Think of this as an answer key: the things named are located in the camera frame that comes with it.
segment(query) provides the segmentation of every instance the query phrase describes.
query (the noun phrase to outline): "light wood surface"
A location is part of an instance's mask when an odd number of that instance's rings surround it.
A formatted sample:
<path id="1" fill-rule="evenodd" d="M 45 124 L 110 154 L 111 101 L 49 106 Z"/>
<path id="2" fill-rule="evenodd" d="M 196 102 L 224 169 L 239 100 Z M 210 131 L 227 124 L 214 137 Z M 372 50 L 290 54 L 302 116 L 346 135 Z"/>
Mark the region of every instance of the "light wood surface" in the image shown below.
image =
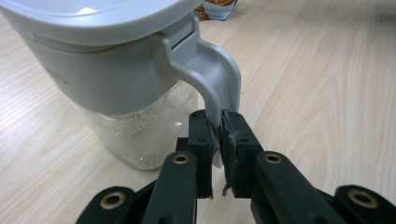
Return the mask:
<path id="1" fill-rule="evenodd" d="M 396 203 L 396 2 L 240 0 L 203 39 L 242 72 L 240 112 L 266 150 L 317 188 L 356 184 Z M 0 222 L 73 223 L 102 189 L 141 189 L 0 17 Z M 253 223 L 249 200 L 200 200 L 199 223 Z"/>

